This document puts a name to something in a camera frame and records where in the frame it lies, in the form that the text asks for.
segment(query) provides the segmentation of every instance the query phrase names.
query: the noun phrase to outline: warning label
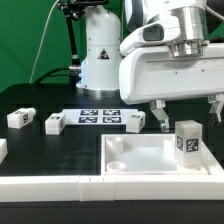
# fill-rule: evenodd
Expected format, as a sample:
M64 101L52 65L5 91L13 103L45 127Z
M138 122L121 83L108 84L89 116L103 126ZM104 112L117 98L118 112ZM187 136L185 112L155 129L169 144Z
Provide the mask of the warning label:
M102 59L102 60L109 60L110 59L105 49L102 50L98 59Z

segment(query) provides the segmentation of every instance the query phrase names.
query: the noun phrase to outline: white cube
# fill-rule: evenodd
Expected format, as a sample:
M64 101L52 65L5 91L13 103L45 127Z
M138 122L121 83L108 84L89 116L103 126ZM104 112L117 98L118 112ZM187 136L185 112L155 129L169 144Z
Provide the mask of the white cube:
M175 139L178 163L183 167L199 165L201 163L202 125L191 120L176 122Z
M139 111L128 117L126 123L126 132L139 133L145 126L145 113Z
M47 135L60 135L65 127L65 114L53 113L45 121L45 131Z
M0 139L0 164L5 159L7 154L8 151L7 151L6 139Z
M34 108L21 108L11 114L8 114L8 127L20 129L32 122L35 114L36 110Z

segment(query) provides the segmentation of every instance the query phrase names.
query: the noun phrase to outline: white platform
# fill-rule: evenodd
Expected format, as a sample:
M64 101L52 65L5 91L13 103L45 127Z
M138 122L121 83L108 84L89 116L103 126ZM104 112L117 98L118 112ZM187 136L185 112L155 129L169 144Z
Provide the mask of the white platform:
M224 171L204 144L200 168L186 170L174 159L174 135L119 135L124 151L116 158L105 152L109 136L101 176L0 177L0 202L224 200ZM107 172L114 159L127 170Z

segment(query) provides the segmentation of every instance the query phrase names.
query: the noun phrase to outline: circular hole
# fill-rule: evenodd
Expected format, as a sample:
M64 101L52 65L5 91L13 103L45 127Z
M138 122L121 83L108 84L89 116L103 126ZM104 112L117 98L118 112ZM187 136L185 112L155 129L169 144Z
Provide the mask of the circular hole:
M109 172L124 171L126 169L127 169L126 163L122 163L119 161L114 161L107 164L107 171Z

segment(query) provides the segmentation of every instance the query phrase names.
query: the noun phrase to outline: black table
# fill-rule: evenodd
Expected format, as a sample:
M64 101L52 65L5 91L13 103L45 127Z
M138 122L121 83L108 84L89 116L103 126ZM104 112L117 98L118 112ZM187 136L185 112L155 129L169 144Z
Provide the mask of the black table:
M66 126L60 136L45 135L45 120L63 109L138 109L147 113L141 134L160 133L149 105L124 104L119 98L82 96L69 85L14 85L0 94L0 138L6 138L8 156L0 176L100 175L101 134L125 134L124 125ZM6 115L34 107L34 122L7 128ZM202 123L203 140L222 164L223 125L207 126L206 99L167 103L171 133L174 122ZM223 201L114 201L0 203L1 223L223 223Z

